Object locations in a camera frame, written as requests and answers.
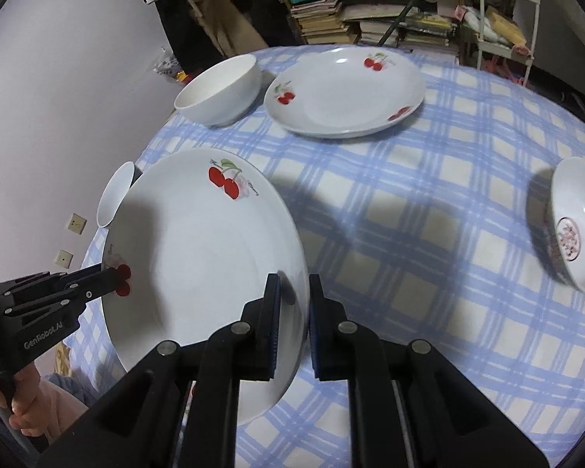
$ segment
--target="electrical outlet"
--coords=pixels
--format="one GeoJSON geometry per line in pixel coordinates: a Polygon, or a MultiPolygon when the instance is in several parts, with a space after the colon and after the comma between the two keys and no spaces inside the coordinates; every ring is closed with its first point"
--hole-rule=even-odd
{"type": "Polygon", "coordinates": [[[54,263],[62,268],[69,269],[69,266],[72,264],[73,255],[69,251],[58,251],[57,259],[54,263]]]}
{"type": "Polygon", "coordinates": [[[67,230],[75,232],[76,234],[82,234],[86,224],[87,220],[85,220],[82,216],[73,213],[72,219],[67,224],[67,230]]]}

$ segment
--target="plate with cherry design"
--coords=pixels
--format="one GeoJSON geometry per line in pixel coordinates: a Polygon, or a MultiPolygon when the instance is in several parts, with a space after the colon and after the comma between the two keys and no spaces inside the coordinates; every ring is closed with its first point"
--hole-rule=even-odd
{"type": "Polygon", "coordinates": [[[562,160],[553,173],[544,227],[559,277],[585,292],[585,159],[562,160]]]}
{"type": "Polygon", "coordinates": [[[306,339],[309,278],[287,207],[251,163],[222,149],[170,154],[128,191],[110,226],[103,266],[126,264],[129,294],[102,298],[110,339],[126,370],[160,341],[208,339],[282,279],[278,364],[269,382],[242,382],[238,422],[284,395],[306,339]]]}
{"type": "Polygon", "coordinates": [[[264,97],[285,129],[318,138],[360,137],[399,123],[425,97],[420,70],[383,48],[339,47],[303,58],[264,97]]]}

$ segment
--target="table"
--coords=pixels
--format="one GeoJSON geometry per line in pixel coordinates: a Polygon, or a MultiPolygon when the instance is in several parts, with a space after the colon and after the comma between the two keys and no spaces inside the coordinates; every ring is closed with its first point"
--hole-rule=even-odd
{"type": "MultiPolygon", "coordinates": [[[[256,56],[276,74],[326,48],[256,56]]],[[[412,60],[425,103],[378,134],[303,138],[258,102],[222,129],[174,114],[137,165],[194,146],[250,161],[290,209],[326,296],[385,339],[428,339],[554,466],[585,429],[585,294],[553,277],[541,222],[552,168],[585,157],[585,125],[491,74],[412,60]]],[[[105,234],[83,265],[100,261],[105,234]]],[[[104,392],[124,370],[99,300],[80,321],[72,367],[104,392]]],[[[306,354],[280,403],[239,428],[236,465],[349,466],[346,383],[316,381],[306,354]]]]}

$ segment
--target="human hand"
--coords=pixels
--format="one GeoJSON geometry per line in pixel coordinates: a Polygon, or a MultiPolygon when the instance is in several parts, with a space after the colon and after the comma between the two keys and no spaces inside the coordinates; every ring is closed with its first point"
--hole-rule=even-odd
{"type": "MultiPolygon", "coordinates": [[[[14,376],[16,392],[11,403],[13,415],[9,424],[20,429],[25,436],[41,436],[50,420],[50,402],[39,386],[41,376],[34,363],[29,364],[14,376]]],[[[0,408],[8,408],[0,391],[0,408]]]]}

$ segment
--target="plaid tablecloth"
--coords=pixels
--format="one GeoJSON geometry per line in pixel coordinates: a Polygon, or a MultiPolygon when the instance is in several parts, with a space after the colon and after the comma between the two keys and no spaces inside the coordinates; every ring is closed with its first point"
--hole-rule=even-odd
{"type": "MultiPolygon", "coordinates": [[[[274,74],[319,46],[256,55],[274,74]]],[[[367,138],[284,131],[256,103],[207,129],[173,115],[138,161],[213,146],[250,161],[290,209],[310,272],[381,337],[432,342],[555,465],[585,429],[585,294],[558,283],[541,231],[551,168],[585,157],[585,125],[488,73],[413,57],[425,102],[367,138]]],[[[84,265],[100,261],[105,231],[84,265]]],[[[100,302],[68,341],[100,392],[124,370],[100,302]]],[[[238,431],[238,467],[346,467],[346,383],[319,383],[309,356],[272,410],[238,431]]]]}

